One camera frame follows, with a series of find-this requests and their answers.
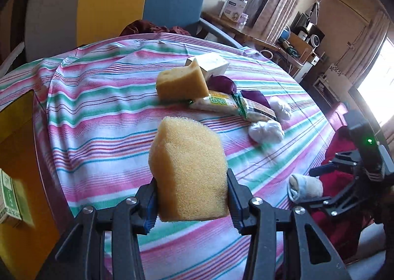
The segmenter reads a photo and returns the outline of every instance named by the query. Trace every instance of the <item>sponge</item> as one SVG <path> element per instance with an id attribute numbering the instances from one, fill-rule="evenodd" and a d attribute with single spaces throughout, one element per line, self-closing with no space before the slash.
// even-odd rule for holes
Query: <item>sponge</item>
<path id="1" fill-rule="evenodd" d="M 219 136 L 199 122 L 165 117 L 149 151 L 162 221 L 226 216 L 227 162 Z"/>
<path id="2" fill-rule="evenodd" d="M 156 90 L 160 101 L 183 101 L 209 95 L 196 59 L 187 67 L 175 67 L 159 73 Z"/>

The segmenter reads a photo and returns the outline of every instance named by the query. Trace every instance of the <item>purple object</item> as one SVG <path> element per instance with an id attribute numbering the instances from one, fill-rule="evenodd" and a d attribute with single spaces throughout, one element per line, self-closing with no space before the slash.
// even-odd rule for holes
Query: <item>purple object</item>
<path id="1" fill-rule="evenodd" d="M 224 75 L 212 76 L 208 80 L 208 89 L 226 94 L 235 94 L 237 86 L 233 80 Z"/>
<path id="2" fill-rule="evenodd" d="M 260 103 L 261 105 L 264 105 L 264 106 L 268 107 L 269 109 L 271 108 L 269 106 L 267 99 L 260 91 L 241 90 L 241 94 L 245 99 Z"/>

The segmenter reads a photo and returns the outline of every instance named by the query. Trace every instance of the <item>white plastic bag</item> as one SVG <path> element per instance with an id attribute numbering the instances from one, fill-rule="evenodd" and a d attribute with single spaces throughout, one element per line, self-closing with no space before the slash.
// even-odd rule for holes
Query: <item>white plastic bag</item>
<path id="1" fill-rule="evenodd" d="M 249 127 L 249 136 L 253 141 L 262 143 L 281 143 L 284 139 L 284 131 L 279 122 L 269 120 L 256 122 Z"/>
<path id="2" fill-rule="evenodd" d="M 275 115 L 278 119 L 283 121 L 289 121 L 292 117 L 292 109 L 290 105 L 282 101 L 278 97 L 271 97 L 269 99 L 269 106 L 274 110 Z"/>

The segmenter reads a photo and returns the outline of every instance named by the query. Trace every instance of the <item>white product box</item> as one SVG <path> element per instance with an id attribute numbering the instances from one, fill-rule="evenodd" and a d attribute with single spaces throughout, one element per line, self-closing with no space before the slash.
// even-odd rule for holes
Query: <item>white product box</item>
<path id="1" fill-rule="evenodd" d="M 211 76 L 223 75 L 230 63 L 217 53 L 206 53 L 202 55 L 192 56 L 186 60 L 185 66 L 188 66 L 194 59 L 197 59 L 205 81 Z"/>
<path id="2" fill-rule="evenodd" d="M 226 0 L 219 17 L 221 18 L 224 15 L 231 21 L 238 22 L 242 13 L 244 12 L 245 7 L 246 3 L 244 1 Z"/>

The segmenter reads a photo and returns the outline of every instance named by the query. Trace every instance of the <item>striped tablecloth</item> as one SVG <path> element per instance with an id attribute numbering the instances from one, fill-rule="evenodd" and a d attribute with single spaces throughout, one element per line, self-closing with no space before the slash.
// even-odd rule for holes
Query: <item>striped tablecloth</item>
<path id="1" fill-rule="evenodd" d="M 160 105 L 157 74 L 189 56 L 218 52 L 238 89 L 261 90 L 289 103 L 285 139 L 258 145 L 241 117 Z M 74 215 L 86 204 L 111 207 L 149 183 L 148 152 L 165 116 L 189 117 L 220 135 L 241 184 L 273 206 L 289 207 L 286 179 L 320 164 L 334 131 L 306 92 L 255 50 L 172 34 L 132 35 L 28 63 L 0 79 L 0 109 L 34 89 L 47 110 L 56 170 Z M 278 236 L 277 259 L 282 253 Z M 206 222 L 157 221 L 139 238 L 149 279 L 241 279 L 249 237 L 230 217 Z M 107 241 L 110 259 L 110 241 Z"/>

